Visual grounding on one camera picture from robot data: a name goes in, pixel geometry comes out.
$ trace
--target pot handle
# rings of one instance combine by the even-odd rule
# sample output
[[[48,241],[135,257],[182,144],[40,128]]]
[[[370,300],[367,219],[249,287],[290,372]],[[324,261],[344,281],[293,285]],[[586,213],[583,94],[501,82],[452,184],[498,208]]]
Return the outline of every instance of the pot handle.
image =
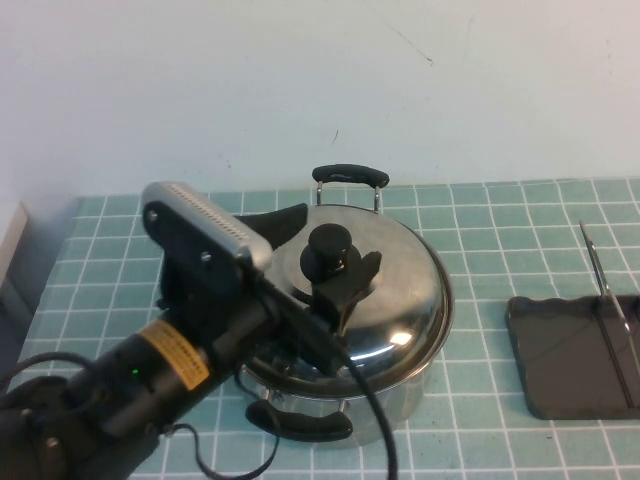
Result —
[[[380,189],[389,184],[389,175],[375,168],[362,165],[336,164],[316,167],[311,172],[313,179],[318,182],[317,203],[322,205],[322,184],[331,182],[364,183],[375,189],[373,209],[378,211],[380,203]]]
[[[268,409],[271,408],[280,424],[276,432]],[[257,400],[247,407],[247,420],[267,433],[297,442],[334,442],[344,440],[353,433],[351,420],[343,412],[337,411],[326,417],[311,417],[302,413],[283,412],[275,408],[268,400]]]

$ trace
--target black wire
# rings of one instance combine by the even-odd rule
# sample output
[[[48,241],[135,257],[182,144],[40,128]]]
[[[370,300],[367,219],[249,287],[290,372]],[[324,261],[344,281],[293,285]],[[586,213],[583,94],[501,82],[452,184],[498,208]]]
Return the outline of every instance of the black wire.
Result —
[[[78,355],[77,353],[70,353],[70,352],[38,353],[21,362],[18,362],[15,367],[13,367],[9,372],[5,373],[2,377],[0,377],[0,387],[2,387],[5,383],[10,382],[14,377],[16,377],[17,375],[19,375],[29,367],[38,365],[39,363],[50,362],[55,360],[80,365],[81,367],[83,367],[86,370],[89,370],[90,372],[94,371],[93,362],[83,357],[82,355]],[[90,398],[86,402],[78,405],[77,407],[71,408],[69,410],[35,417],[34,422],[36,424],[42,425],[42,424],[51,422],[53,420],[60,420],[61,418],[79,415],[87,411],[94,403],[95,403],[95,399]]]
[[[69,352],[46,352],[46,353],[38,353],[32,357],[29,357],[21,362],[18,362],[15,367],[13,367],[9,372],[5,373],[0,377],[0,387],[2,387],[5,383],[10,382],[13,377],[22,373],[29,367],[37,365],[39,363],[51,362],[54,360],[59,360],[62,362],[74,363],[76,365],[80,365],[81,367],[93,371],[93,362],[82,355],[78,355],[77,353],[69,353]]]
[[[266,281],[263,282],[263,288],[265,288],[268,291],[268,293],[270,293],[271,295],[279,298],[281,301],[289,304],[293,303],[295,308],[299,309],[299,307],[293,302],[293,300],[291,300],[287,295],[280,292],[274,285],[270,284],[269,282],[266,282]],[[329,333],[327,333],[326,331],[319,328],[312,321],[307,322],[307,328],[313,330],[313,335],[324,337],[325,340],[328,340],[328,342],[325,342],[325,343],[327,343],[330,346],[332,351],[327,353],[338,357],[342,362],[342,364],[349,369],[351,376],[356,381],[358,387],[360,388],[360,390],[362,390],[362,393],[368,400],[369,406],[371,407],[371,410],[373,411],[373,415],[376,418],[376,421],[378,422],[378,426],[380,427],[380,431],[382,432],[382,440],[384,441],[384,446],[387,451],[387,472],[388,472],[387,478],[388,480],[397,480],[398,479],[398,455],[396,452],[396,443],[393,438],[393,432],[391,431],[389,422],[387,421],[387,417],[384,414],[384,410],[382,410],[382,407],[380,406],[380,402],[378,402],[378,398],[376,397],[376,394],[373,392],[373,390],[371,390],[371,387],[369,386],[365,378],[362,376],[362,374],[358,370],[358,367],[356,367],[355,363],[353,363],[353,360],[351,360],[351,357],[349,357],[349,354],[342,349],[342,347],[335,340],[335,338],[329,335]]]
[[[258,400],[260,400],[260,397],[255,392],[252,392],[251,390],[249,390],[247,387],[245,387],[242,384],[242,381],[240,380],[240,370],[239,369],[237,369],[234,372],[233,379],[234,379],[236,385],[238,386],[238,388],[240,388],[243,392],[247,393],[248,395],[250,395],[250,396],[252,396],[252,397],[254,397],[254,398],[258,399]],[[276,433],[275,433],[276,441],[275,441],[275,443],[273,445],[273,450],[271,450],[271,455],[269,455],[269,458],[267,458],[267,460],[262,465],[260,465],[255,470],[252,470],[250,472],[244,473],[242,475],[237,475],[237,476],[222,475],[220,473],[217,473],[217,472],[213,471],[212,469],[210,469],[207,466],[207,464],[202,460],[202,457],[200,456],[200,435],[198,434],[198,431],[193,427],[193,425],[190,425],[188,423],[176,423],[176,424],[172,425],[171,427],[169,427],[167,433],[172,434],[174,432],[177,432],[178,430],[188,430],[188,431],[190,431],[192,433],[193,441],[195,443],[196,463],[198,464],[198,467],[200,468],[200,471],[207,478],[211,478],[213,480],[251,480],[253,478],[259,477],[265,471],[267,471],[267,469],[273,463],[273,459],[276,457],[276,452],[278,451],[278,446],[280,445],[280,422],[278,421],[278,417],[276,416],[276,413],[274,411],[274,407],[269,405],[268,407],[266,407],[266,409],[267,409],[267,413],[269,415],[269,418],[273,422],[273,426],[274,426],[275,431],[276,431]]]

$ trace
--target white wall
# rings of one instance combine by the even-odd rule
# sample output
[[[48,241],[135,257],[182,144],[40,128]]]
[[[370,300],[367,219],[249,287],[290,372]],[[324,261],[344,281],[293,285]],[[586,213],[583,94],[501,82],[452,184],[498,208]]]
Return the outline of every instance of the white wall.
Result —
[[[395,183],[639,174],[639,14],[623,0],[0,0],[0,190],[57,246],[73,196],[159,178],[300,186],[333,162]]]

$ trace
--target black knob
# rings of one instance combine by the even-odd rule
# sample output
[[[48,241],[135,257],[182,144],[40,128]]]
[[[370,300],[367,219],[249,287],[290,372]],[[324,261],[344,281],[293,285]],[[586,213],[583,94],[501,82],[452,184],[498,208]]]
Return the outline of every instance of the black knob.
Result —
[[[323,282],[340,273],[349,263],[351,234],[342,225],[325,223],[313,229],[309,245],[300,257],[300,267],[312,283]]]

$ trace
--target grid tile mat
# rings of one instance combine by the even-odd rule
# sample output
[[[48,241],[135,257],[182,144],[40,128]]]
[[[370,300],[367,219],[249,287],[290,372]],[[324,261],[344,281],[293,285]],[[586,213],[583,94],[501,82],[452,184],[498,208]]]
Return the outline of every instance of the grid tile mat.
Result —
[[[212,193],[234,214],[312,203],[315,189]],[[325,187],[324,203],[371,207],[367,188]],[[640,292],[640,179],[387,187],[381,211],[414,229],[451,274],[456,314],[428,393],[395,431],[402,479],[640,479],[640,421],[543,421],[526,409],[505,328],[506,300],[594,294],[578,228],[588,225],[618,294]],[[137,196],[81,200],[42,295],[22,358],[49,350],[96,357],[158,313],[161,252],[142,228]],[[72,375],[52,362],[23,373]],[[186,420],[203,457],[226,473],[257,467],[272,443],[249,425],[225,384]],[[265,479],[385,478],[377,442],[327,450],[283,442]],[[193,441],[163,439],[136,479],[203,478]]]

